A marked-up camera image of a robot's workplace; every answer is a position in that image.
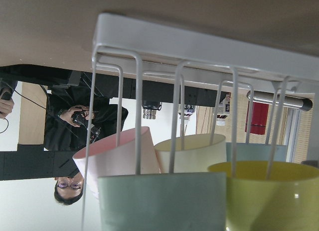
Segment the green cup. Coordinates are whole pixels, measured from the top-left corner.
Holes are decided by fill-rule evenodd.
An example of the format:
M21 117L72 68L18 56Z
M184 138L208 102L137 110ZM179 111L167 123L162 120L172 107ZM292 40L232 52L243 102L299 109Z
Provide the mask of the green cup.
M145 174L98 179L104 231L222 231L226 175Z

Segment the pink cup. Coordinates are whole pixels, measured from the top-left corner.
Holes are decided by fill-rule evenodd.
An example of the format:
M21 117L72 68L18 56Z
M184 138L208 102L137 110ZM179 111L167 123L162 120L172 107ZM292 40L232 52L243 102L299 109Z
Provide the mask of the pink cup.
M116 138L113 134L89 146L87 185L96 199L99 198L98 177L135 174L135 129L120 133L119 146ZM141 173L160 173L149 127L141 127L141 140Z

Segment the cream white cup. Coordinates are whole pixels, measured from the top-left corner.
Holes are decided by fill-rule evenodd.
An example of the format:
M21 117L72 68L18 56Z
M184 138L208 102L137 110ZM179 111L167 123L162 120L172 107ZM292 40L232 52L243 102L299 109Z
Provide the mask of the cream white cup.
M194 134L184 137L184 147L181 137L176 138L174 159L175 173L206 172L212 164L226 162L226 137L221 134Z

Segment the light blue cup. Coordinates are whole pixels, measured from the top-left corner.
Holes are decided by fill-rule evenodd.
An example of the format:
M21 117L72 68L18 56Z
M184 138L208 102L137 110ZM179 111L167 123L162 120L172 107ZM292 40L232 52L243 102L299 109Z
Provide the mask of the light blue cup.
M285 162L288 147L277 145L274 161ZM237 161L268 161L271 152L270 144L261 143L237 143Z

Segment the yellow cup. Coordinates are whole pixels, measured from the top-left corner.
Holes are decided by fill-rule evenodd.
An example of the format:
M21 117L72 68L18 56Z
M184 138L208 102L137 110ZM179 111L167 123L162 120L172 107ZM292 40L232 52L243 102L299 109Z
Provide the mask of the yellow cup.
M317 231L319 229L319 170L274 162L266 179L266 161L238 161L231 177L229 162L208 167L227 175L228 231Z

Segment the person in black jacket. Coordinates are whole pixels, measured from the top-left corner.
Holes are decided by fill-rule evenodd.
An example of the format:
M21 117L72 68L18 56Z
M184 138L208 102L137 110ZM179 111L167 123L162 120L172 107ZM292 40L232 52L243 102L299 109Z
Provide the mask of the person in black jacket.
M52 88L48 94L48 112L44 129L44 147L49 151L79 151L86 147L87 129L74 122L75 113L89 120L89 103L92 74L82 73L78 86ZM0 79L1 96L12 92L17 81ZM100 129L95 141L117 132L117 104L109 104L110 98L104 96L99 88L95 88L93 101L92 125ZM14 102L0 100L0 117L5 118L12 112ZM83 195L84 178L80 172L74 176L64 175L55 178L54 197L58 203L72 205Z

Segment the metal cylinder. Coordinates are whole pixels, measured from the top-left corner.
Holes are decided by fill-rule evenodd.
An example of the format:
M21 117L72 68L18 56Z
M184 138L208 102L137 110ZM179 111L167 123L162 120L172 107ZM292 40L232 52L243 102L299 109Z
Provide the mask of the metal cylinder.
M263 104L271 105L273 103L274 94L267 92L255 91L253 95L253 101ZM297 98L285 96L284 98L284 107L297 109L301 111L308 112L313 108L312 100L308 98Z

